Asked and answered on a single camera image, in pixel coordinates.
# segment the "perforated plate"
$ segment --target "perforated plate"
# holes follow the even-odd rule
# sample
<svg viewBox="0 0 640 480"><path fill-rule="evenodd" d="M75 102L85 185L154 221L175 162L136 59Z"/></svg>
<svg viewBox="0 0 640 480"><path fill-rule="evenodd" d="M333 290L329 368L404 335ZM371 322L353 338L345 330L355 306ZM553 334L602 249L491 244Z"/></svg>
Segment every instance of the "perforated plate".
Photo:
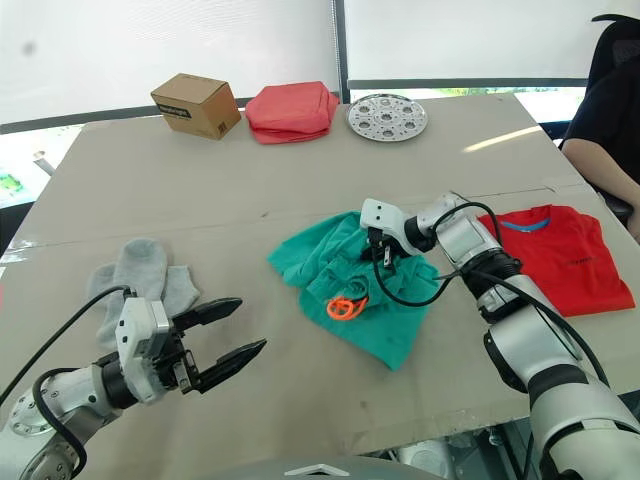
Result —
<svg viewBox="0 0 640 480"><path fill-rule="evenodd" d="M353 131L378 142L413 138L424 130L427 121L422 105L387 93L363 97L347 111L347 122Z"/></svg>

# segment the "green towel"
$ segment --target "green towel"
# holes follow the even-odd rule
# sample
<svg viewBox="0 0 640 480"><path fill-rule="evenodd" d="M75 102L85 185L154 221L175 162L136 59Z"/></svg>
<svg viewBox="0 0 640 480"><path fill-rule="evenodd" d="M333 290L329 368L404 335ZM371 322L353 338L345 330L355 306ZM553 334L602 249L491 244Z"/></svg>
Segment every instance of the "green towel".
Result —
<svg viewBox="0 0 640 480"><path fill-rule="evenodd" d="M370 261L361 261L367 233L360 228L360 213L329 218L290 238L268 260L287 285L298 287L305 315L386 363L402 366L428 307L412 308L388 298L376 282ZM402 299L418 302L438 289L438 271L420 256L395 259L395 275L381 268L385 285ZM327 303L343 295L369 296L364 311L354 320L339 322L327 315Z"/></svg>

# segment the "cardboard box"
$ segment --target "cardboard box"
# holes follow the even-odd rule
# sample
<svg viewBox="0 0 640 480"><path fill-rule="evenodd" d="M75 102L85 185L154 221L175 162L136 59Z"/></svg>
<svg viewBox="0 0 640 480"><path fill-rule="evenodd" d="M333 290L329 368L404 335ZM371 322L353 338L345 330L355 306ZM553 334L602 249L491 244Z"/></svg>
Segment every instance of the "cardboard box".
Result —
<svg viewBox="0 0 640 480"><path fill-rule="evenodd" d="M227 82L179 73L151 92L173 130L220 139L240 120Z"/></svg>

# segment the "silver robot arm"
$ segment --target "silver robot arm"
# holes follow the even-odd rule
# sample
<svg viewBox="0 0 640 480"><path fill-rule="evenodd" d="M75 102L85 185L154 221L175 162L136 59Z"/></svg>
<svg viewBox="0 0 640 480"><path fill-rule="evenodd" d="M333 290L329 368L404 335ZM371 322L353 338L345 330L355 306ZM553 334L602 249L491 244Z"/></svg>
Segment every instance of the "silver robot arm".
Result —
<svg viewBox="0 0 640 480"><path fill-rule="evenodd" d="M436 240L440 244L490 324L484 344L491 361L507 385L529 395L544 480L638 478L638 421L604 383L581 367L582 352L563 328L539 307L491 280L497 277L555 312L531 278L520 273L520 262L462 210L443 217L434 231L440 217L464 203L447 194L410 216L367 199L360 224L369 231L371 248L384 251L386 267L393 255L418 255L433 248Z"/></svg>
<svg viewBox="0 0 640 480"><path fill-rule="evenodd" d="M241 303L215 300L169 319L162 302L127 298L115 331L117 352L89 367L47 372L19 397L0 431L0 478L71 479L86 462L84 444L126 408L153 404L176 388L205 393L235 375L265 340L199 372L181 339L185 330L224 318Z"/></svg>

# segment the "black sleeve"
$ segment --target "black sleeve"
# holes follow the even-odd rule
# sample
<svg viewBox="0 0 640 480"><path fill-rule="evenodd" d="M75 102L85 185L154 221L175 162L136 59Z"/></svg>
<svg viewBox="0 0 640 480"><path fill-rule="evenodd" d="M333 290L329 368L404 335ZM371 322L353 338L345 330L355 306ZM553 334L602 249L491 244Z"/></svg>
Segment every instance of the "black sleeve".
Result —
<svg viewBox="0 0 640 480"><path fill-rule="evenodd" d="M625 73L614 71L589 90L569 125L565 140L581 138L604 147L613 139L631 101L630 82Z"/></svg>

